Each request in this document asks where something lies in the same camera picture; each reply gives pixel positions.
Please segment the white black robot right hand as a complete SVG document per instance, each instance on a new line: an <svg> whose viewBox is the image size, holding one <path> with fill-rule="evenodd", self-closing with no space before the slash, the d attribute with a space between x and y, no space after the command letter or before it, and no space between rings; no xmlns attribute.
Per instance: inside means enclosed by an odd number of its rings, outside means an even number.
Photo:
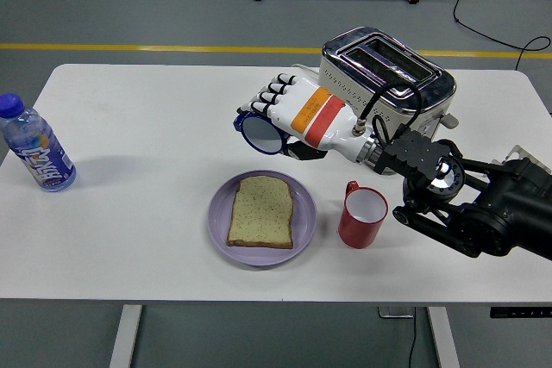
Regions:
<svg viewBox="0 0 552 368"><path fill-rule="evenodd" d="M375 149L370 133L354 131L350 106L308 78L281 73L237 112L235 130L266 155L314 160L336 151L360 164Z"/></svg>

